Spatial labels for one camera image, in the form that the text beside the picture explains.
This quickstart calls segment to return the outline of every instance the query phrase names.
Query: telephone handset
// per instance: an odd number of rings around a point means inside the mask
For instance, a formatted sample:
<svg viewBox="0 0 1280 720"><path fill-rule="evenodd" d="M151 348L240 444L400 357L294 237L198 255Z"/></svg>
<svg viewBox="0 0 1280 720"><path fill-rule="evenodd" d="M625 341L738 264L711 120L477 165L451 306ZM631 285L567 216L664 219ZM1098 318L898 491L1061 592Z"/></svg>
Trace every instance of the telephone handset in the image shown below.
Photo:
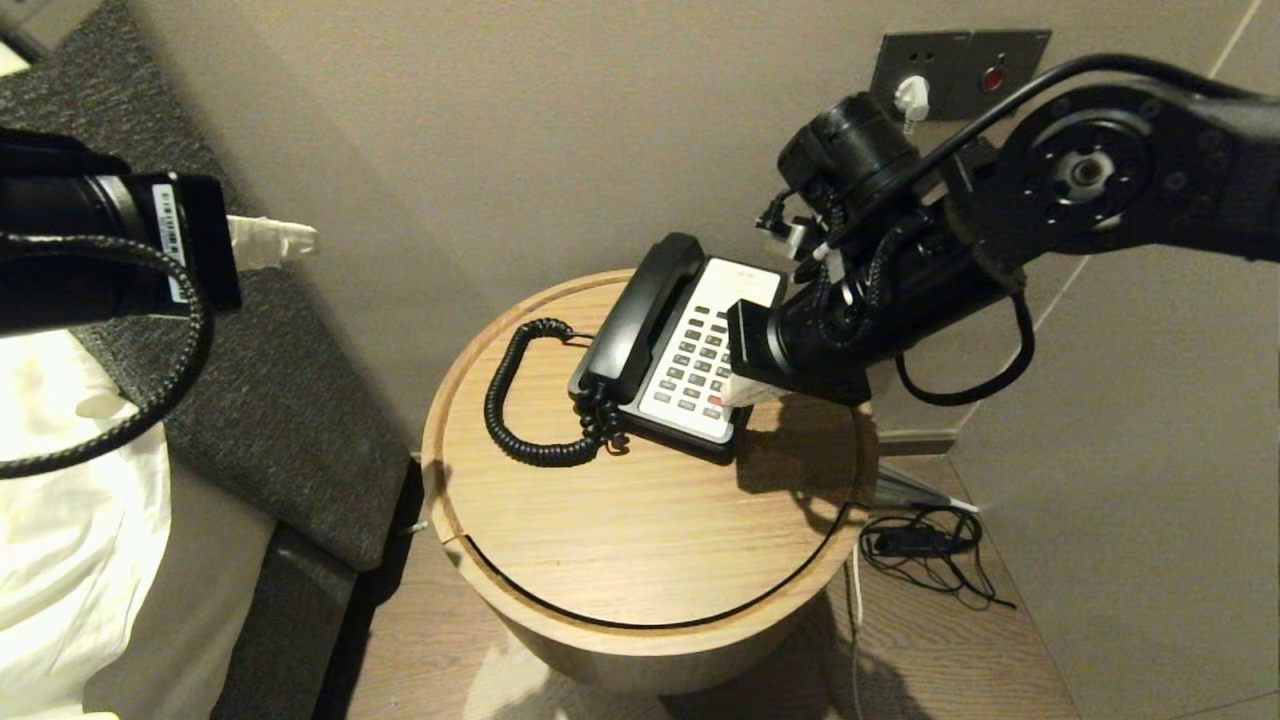
<svg viewBox="0 0 1280 720"><path fill-rule="evenodd" d="M782 273L707 258L692 236L671 233L636 268L568 382L582 439L534 445L502 424L502 402L527 343L580 336L543 318L516 331L485 396L489 436L511 457L544 466L580 465L599 447L621 450L625 430L712 459L727 457L750 409L727 409L726 313L739 300L772 307Z"/></svg>

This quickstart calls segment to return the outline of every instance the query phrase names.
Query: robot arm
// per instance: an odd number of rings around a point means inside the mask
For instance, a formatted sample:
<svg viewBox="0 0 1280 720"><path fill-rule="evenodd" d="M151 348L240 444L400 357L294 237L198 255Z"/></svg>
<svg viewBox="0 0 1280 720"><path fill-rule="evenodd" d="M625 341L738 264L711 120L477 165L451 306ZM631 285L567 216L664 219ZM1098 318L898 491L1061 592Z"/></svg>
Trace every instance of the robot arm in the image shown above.
<svg viewBox="0 0 1280 720"><path fill-rule="evenodd" d="M979 133L1080 72L1156 78L1085 86L1042 105L998 150ZM1011 297L1024 348L997 380L936 404L980 400L1016 379L1034 338L1021 266L1046 252L1148 243L1280 261L1280 101L1125 55L1050 70L925 159L867 94L814 118L778 158L814 218L759 225L786 236L803 284L776 309L730 313L735 374L841 402L863 370ZM925 201L945 182L946 195Z"/></svg>

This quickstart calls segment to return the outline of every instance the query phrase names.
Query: barcode label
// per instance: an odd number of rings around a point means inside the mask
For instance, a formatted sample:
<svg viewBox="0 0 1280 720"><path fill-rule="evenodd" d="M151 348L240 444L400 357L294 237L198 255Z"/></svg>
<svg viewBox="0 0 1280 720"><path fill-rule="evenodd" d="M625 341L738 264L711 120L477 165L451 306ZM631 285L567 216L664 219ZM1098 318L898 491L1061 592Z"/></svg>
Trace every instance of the barcode label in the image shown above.
<svg viewBox="0 0 1280 720"><path fill-rule="evenodd" d="M172 184L151 186L151 196L156 201L156 224L160 227L160 249L183 268L187 266L187 254L182 249L182 229L178 227L178 202L173 196ZM169 278L169 295L174 302L187 302L186 293L178 287L178 281Z"/></svg>

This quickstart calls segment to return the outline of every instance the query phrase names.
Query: wall outlet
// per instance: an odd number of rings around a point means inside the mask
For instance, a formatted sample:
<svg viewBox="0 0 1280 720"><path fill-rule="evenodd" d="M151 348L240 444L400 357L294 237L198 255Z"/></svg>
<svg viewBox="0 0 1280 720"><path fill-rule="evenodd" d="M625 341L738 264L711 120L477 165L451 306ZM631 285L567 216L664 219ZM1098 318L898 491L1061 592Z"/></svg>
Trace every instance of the wall outlet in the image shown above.
<svg viewBox="0 0 1280 720"><path fill-rule="evenodd" d="M892 118L893 92L911 76L929 82L931 120L966 120L1027 83L1039 67L1051 31L955 31L886 35L872 94Z"/></svg>

